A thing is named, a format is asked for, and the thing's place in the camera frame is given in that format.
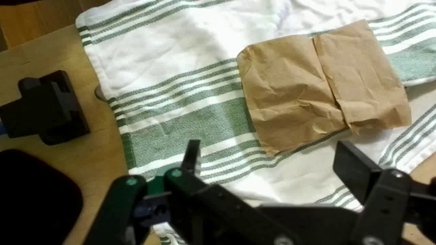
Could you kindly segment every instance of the white towel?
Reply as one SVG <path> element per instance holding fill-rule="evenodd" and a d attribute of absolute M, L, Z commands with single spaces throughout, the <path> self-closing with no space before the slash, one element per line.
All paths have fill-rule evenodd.
<path fill-rule="evenodd" d="M 275 158 L 263 154 L 236 67 L 249 44 L 327 31 L 367 19 L 403 84 L 414 124 L 352 137 L 349 132 Z M 113 0 L 76 20 L 109 98 L 129 173 L 178 166 L 202 140 L 206 182 L 245 201 L 361 206 L 332 173 L 338 139 L 383 167 L 410 173 L 436 151 L 436 3 L 429 0 Z M 178 240 L 165 227 L 165 241 Z"/>

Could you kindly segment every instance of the paper bag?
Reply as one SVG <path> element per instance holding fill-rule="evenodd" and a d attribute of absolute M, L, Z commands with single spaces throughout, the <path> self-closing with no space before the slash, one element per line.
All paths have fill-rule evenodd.
<path fill-rule="evenodd" d="M 245 48 L 237 57 L 247 106 L 274 155 L 337 131 L 407 125 L 402 84 L 365 22 L 315 37 Z"/>

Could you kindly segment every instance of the wooden table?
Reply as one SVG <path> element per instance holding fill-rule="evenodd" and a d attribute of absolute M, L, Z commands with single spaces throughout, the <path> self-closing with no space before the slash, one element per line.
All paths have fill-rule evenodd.
<path fill-rule="evenodd" d="M 110 182 L 127 174 L 127 169 L 113 114 L 105 102 L 94 97 L 97 75 L 74 26 L 0 53 L 0 105 L 20 97 L 16 87 L 19 79 L 40 78 L 56 69 L 69 75 L 91 133 L 59 146 L 45 146 L 38 136 L 0 137 L 0 151 L 23 150 L 65 173 L 80 186 L 84 206 L 65 244 L 82 244 Z M 432 176 L 436 176 L 435 155 L 413 173 L 422 182 Z M 417 244 L 429 242 L 413 227 L 407 227 L 405 235 Z"/>

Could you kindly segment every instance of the black metal bracket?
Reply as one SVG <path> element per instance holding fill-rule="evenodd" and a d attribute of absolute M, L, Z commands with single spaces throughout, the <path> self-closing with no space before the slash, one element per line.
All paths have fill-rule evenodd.
<path fill-rule="evenodd" d="M 22 98 L 0 106 L 10 137 L 40 135 L 44 143 L 57 144 L 90 132 L 64 71 L 22 79 L 18 87 Z"/>
<path fill-rule="evenodd" d="M 191 140 L 181 167 L 165 173 L 162 195 L 142 197 L 142 192 L 129 191 L 135 188 L 125 182 L 143 180 L 140 176 L 119 178 L 86 244 L 140 244 L 149 229 L 162 222 L 169 222 L 192 245 L 396 245 L 403 242 L 403 222 L 420 225 L 436 242 L 436 196 L 431 193 L 435 182 L 432 188 L 417 185 L 396 169 L 382 170 L 347 142 L 338 143 L 334 170 L 362 201 L 362 212 L 323 206 L 251 207 L 225 188 L 196 177 L 199 143 Z"/>

